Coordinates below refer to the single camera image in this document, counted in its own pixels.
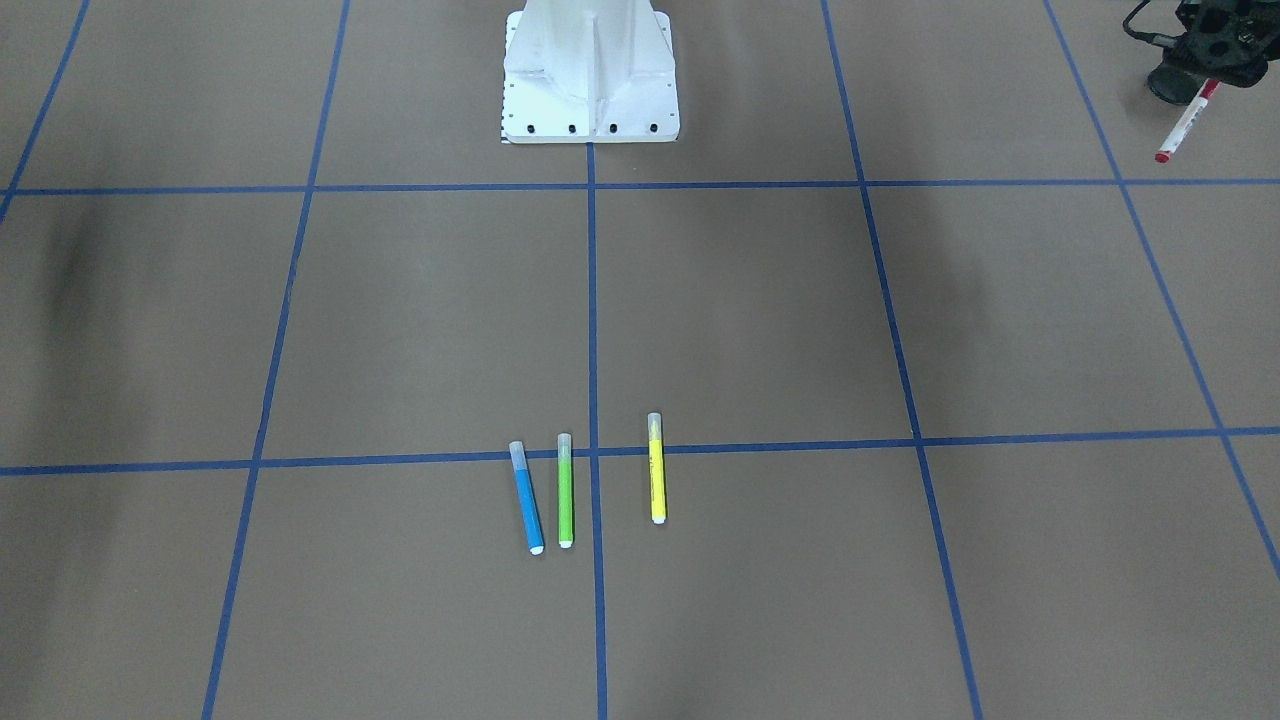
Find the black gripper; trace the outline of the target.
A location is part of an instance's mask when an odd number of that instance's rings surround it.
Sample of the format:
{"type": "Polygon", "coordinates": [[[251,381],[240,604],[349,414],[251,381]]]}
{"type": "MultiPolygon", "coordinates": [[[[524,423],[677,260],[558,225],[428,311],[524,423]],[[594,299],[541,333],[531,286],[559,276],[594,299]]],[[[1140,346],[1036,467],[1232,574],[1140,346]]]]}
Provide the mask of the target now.
{"type": "Polygon", "coordinates": [[[1178,36],[1134,29],[1146,9],[1139,1],[1123,19],[1132,38],[1157,47],[1161,64],[1183,73],[1251,88],[1279,56],[1277,1],[1180,1],[1174,10],[1178,36]]]}

